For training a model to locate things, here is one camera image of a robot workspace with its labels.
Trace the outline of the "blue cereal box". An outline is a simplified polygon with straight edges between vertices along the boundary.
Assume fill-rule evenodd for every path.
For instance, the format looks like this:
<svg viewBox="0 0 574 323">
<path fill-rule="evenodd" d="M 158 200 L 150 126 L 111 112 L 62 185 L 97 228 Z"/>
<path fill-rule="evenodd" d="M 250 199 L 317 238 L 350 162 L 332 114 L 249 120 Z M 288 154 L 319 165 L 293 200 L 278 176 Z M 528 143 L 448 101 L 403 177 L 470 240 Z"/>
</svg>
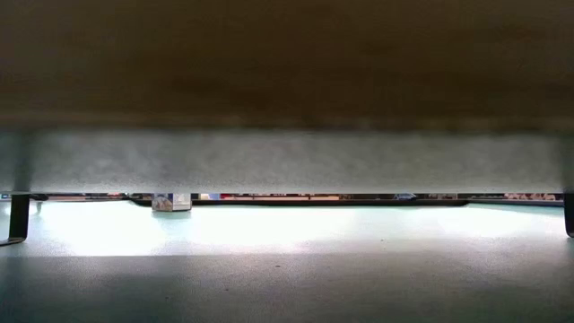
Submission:
<svg viewBox="0 0 574 323">
<path fill-rule="evenodd" d="M 192 207 L 190 194 L 160 193 L 152 195 L 152 210 L 158 212 L 188 211 Z"/>
</svg>

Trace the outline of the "black metal table frame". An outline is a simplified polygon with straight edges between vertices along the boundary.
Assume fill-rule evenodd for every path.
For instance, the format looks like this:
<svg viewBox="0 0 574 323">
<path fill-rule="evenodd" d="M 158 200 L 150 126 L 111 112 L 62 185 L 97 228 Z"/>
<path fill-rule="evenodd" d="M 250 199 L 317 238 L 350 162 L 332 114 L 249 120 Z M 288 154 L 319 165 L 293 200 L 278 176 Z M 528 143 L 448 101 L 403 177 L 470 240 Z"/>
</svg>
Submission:
<svg viewBox="0 0 574 323">
<path fill-rule="evenodd" d="M 257 205 L 277 207 L 328 207 L 328 206 L 465 206 L 469 204 L 520 205 L 563 207 L 562 201 L 493 200 L 493 199 L 416 199 L 416 200 L 196 200 L 192 206 Z"/>
</svg>

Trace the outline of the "wooden shelf with black frame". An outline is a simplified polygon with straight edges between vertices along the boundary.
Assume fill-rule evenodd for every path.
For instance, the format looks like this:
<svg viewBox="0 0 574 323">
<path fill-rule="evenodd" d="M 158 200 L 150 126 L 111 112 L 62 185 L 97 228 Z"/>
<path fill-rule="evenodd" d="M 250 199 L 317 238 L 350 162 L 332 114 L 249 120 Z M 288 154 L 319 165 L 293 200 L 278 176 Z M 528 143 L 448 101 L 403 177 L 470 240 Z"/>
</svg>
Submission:
<svg viewBox="0 0 574 323">
<path fill-rule="evenodd" d="M 574 0 L 0 0 L 0 246 L 70 192 L 561 192 Z"/>
</svg>

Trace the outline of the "green table mat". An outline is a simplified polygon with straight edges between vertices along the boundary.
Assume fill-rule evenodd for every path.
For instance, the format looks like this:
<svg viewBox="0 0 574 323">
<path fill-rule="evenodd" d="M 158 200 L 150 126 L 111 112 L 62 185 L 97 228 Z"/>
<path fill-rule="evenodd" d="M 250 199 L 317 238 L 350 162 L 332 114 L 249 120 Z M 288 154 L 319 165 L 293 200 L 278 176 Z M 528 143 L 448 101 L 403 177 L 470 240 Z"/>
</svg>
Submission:
<svg viewBox="0 0 574 323">
<path fill-rule="evenodd" d="M 574 323 L 559 208 L 42 203 L 0 323 Z"/>
</svg>

